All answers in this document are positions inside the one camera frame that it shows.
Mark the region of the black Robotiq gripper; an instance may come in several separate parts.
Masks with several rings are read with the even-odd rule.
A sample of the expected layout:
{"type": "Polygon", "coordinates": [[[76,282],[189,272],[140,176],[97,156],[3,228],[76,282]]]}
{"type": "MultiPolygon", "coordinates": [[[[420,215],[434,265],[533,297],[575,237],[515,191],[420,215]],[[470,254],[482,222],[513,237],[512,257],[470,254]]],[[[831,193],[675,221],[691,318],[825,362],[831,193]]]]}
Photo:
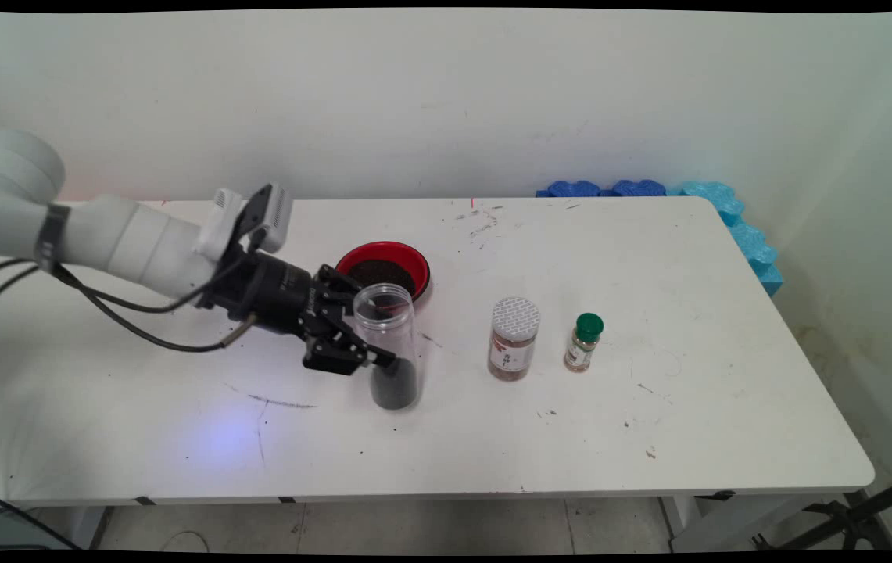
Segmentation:
{"type": "Polygon", "coordinates": [[[346,323],[350,304],[366,285],[327,264],[310,274],[271,254],[232,246],[214,279],[200,296],[200,307],[221,307],[233,321],[254,317],[257,328],[298,336],[306,345],[303,366],[309,370],[352,375],[364,364],[388,368],[398,360],[346,323]]]}

